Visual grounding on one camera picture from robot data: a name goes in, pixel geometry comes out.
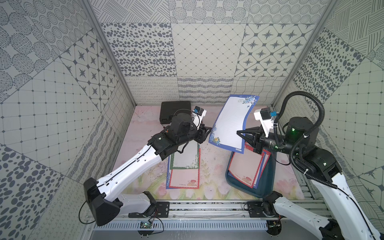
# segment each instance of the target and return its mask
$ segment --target metal vent grille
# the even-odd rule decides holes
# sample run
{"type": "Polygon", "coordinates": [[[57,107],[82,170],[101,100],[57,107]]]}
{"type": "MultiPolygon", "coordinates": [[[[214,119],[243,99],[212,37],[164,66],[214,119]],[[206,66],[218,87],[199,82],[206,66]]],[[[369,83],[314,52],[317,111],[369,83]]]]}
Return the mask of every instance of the metal vent grille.
{"type": "MultiPolygon", "coordinates": [[[[140,228],[140,220],[111,221],[97,230],[162,230],[159,220],[152,228],[140,228]]],[[[164,230],[267,230],[265,220],[163,220],[164,230]]]]}

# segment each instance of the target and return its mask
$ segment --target stack of paper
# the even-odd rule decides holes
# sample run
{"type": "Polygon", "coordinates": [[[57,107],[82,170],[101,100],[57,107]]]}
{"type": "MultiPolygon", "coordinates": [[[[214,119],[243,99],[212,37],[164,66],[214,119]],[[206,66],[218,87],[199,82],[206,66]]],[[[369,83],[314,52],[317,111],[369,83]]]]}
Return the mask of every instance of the stack of paper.
{"type": "Polygon", "coordinates": [[[180,154],[175,152],[168,157],[166,188],[199,188],[200,146],[190,141],[180,154]]]}
{"type": "Polygon", "coordinates": [[[261,155],[257,154],[251,146],[245,144],[244,154],[233,153],[228,175],[256,189],[270,155],[265,149],[261,155]]]}

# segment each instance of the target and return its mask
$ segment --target green-bordered paper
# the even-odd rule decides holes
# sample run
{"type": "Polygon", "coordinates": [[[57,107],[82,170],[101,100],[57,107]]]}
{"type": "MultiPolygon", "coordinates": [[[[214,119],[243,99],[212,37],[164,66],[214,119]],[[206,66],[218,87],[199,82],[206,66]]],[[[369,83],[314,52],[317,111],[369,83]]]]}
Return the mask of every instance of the green-bordered paper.
{"type": "Polygon", "coordinates": [[[198,169],[200,166],[199,144],[190,141],[181,154],[175,152],[170,156],[170,169],[198,169]]]}

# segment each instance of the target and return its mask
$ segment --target floral tablecloth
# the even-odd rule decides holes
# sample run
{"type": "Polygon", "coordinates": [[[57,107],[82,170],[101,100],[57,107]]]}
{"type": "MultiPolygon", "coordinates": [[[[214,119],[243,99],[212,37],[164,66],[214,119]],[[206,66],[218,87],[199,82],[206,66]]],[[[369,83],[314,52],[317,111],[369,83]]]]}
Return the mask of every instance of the floral tablecloth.
{"type": "MultiPolygon", "coordinates": [[[[212,126],[221,107],[205,107],[207,115],[204,124],[212,126]]],[[[137,106],[129,124],[114,169],[130,159],[147,140],[163,127],[159,123],[160,106],[137,106]]],[[[247,127],[260,125],[252,118],[247,119],[247,127]]],[[[199,189],[166,189],[167,160],[150,168],[123,193],[139,194],[149,191],[158,200],[250,200],[250,196],[229,186],[225,179],[231,152],[218,148],[207,141],[200,144],[200,187],[199,189]]],[[[288,162],[285,154],[278,153],[278,160],[288,162]]],[[[304,199],[299,183],[291,166],[276,164],[273,190],[280,192],[288,199],[304,199]]]]}

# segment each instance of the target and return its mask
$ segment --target blue tray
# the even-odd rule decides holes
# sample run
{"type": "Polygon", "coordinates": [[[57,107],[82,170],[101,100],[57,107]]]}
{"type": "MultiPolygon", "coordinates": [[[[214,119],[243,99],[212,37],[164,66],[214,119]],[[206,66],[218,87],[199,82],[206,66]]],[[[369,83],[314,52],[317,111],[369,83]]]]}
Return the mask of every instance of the blue tray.
{"type": "Polygon", "coordinates": [[[231,162],[234,152],[232,152],[231,157],[229,158],[228,167],[225,172],[225,179],[227,180],[227,183],[230,186],[255,197],[263,198],[265,196],[270,195],[273,191],[273,183],[275,180],[276,151],[272,151],[267,148],[266,150],[271,152],[271,156],[269,157],[268,162],[265,165],[264,171],[260,177],[260,181],[256,189],[250,188],[247,185],[241,183],[236,178],[228,175],[229,164],[231,162]]]}

